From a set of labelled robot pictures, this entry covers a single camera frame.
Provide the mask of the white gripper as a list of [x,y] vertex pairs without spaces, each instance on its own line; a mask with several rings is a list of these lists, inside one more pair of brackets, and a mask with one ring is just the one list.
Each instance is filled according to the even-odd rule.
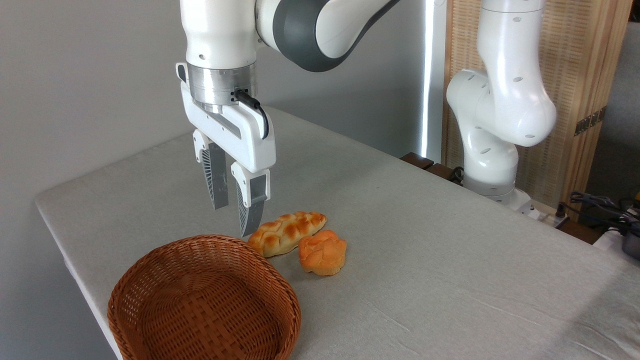
[[241,236],[262,224],[271,198],[270,170],[276,162],[273,123],[256,98],[255,65],[232,69],[177,63],[183,107],[190,123],[196,161],[201,164],[214,209],[229,205],[226,153],[236,161]]

